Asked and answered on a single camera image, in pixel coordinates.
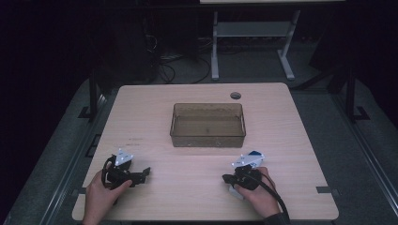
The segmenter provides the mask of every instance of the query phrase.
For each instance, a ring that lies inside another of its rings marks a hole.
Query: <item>transparent plastic container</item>
[[[246,136],[238,103],[177,103],[170,136],[174,147],[242,147]]]

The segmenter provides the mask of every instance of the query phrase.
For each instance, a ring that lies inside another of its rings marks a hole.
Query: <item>wooden tabletop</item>
[[[241,99],[230,94],[239,92]],[[247,135],[242,148],[174,148],[175,103],[240,103]],[[268,167],[292,219],[335,219],[339,213],[287,86],[283,83],[137,85],[120,88],[83,186],[118,148],[134,154],[131,172],[151,167],[146,183],[129,188],[107,215],[115,220],[258,220],[232,196],[223,174],[252,150]],[[84,215],[79,195],[72,216]]]

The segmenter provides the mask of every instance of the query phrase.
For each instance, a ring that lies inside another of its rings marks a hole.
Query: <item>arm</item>
[[[268,169],[266,167],[259,167],[255,170],[260,171],[263,174],[262,181],[272,190],[276,191],[275,183],[269,177]],[[234,188],[252,204],[258,215],[265,219],[266,224],[286,224],[282,219],[283,215],[278,206],[278,202],[264,188],[259,186],[255,190],[248,190],[239,185],[235,185]]]
[[[114,205],[116,199],[131,185],[131,180],[126,181],[118,188],[110,190],[101,182],[99,171],[85,190],[84,225],[99,224]]]

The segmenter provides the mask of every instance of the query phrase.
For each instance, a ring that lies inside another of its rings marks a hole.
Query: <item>table leg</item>
[[[219,80],[219,60],[217,58],[217,17],[218,12],[214,12],[213,22],[213,51],[211,53],[211,79],[213,81]]]
[[[292,41],[292,37],[295,34],[296,25],[297,25],[297,22],[299,19],[299,13],[300,13],[300,11],[297,10],[293,14],[293,18],[290,23],[289,30],[287,31],[286,42],[284,43],[283,48],[281,50],[278,50],[279,59],[281,60],[281,64],[282,64],[284,73],[286,74],[286,78],[289,81],[294,81],[295,75],[293,74],[292,68],[290,67],[289,62],[287,61],[286,56],[287,56],[287,51],[289,50],[289,47],[290,47],[290,43]]]

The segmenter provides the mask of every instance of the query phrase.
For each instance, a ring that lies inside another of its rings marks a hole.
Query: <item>gray carpet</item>
[[[289,82],[277,58],[275,43],[249,46],[236,54],[220,54],[220,80],[218,83],[269,83],[282,82],[295,86],[312,78],[319,71],[308,63],[314,51],[313,43],[295,43],[288,54],[297,78]],[[201,57],[209,62],[210,54]],[[203,78],[208,64],[203,60],[181,59],[167,64],[176,71],[173,83],[192,83]],[[164,67],[168,77],[172,70]],[[164,83],[161,76],[153,84]],[[201,83],[213,83],[209,76]],[[342,113],[340,101],[344,91],[333,96],[326,92],[328,79],[307,91],[292,91],[299,115],[310,137],[322,171],[334,190],[340,212],[335,221],[294,221],[293,224],[398,224],[398,218],[375,179],[353,125]],[[81,109],[89,105],[88,82],[84,82],[70,103],[57,130],[50,139],[32,175],[26,182],[17,202],[10,211],[8,224],[79,224],[71,218],[71,211],[91,162],[86,152],[96,135],[100,135],[112,109],[117,89],[100,104],[99,115],[92,123],[78,118]],[[358,121],[358,128],[371,146],[390,181],[398,187],[398,132],[378,108],[369,90],[357,82],[356,105],[362,106],[371,120]],[[51,204],[53,197],[59,204]],[[104,221],[102,224],[129,224]]]

